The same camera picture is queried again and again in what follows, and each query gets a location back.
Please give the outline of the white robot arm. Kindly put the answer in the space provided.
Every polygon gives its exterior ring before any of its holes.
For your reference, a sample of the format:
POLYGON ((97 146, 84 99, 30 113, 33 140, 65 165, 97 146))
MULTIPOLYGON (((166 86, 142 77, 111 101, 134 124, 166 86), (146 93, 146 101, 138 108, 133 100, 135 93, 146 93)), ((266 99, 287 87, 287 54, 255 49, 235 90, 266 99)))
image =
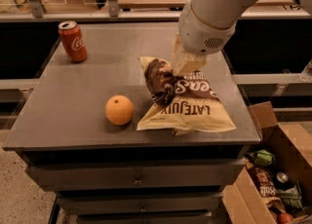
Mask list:
MULTIPOLYGON (((187 0, 178 21, 171 66, 176 76, 188 75, 223 49, 242 13, 258 0, 187 0)), ((306 12, 312 0, 293 0, 306 12)))

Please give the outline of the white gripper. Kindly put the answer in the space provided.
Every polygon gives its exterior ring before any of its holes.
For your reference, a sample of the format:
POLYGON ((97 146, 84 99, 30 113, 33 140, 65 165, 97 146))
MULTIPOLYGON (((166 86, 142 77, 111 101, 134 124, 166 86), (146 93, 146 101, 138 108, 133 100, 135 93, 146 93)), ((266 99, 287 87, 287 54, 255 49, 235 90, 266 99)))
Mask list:
POLYGON ((171 59, 173 74, 184 76, 205 66, 206 55, 222 50, 234 32, 235 25, 217 28, 203 23, 194 13, 191 0, 188 0, 178 21, 171 59))

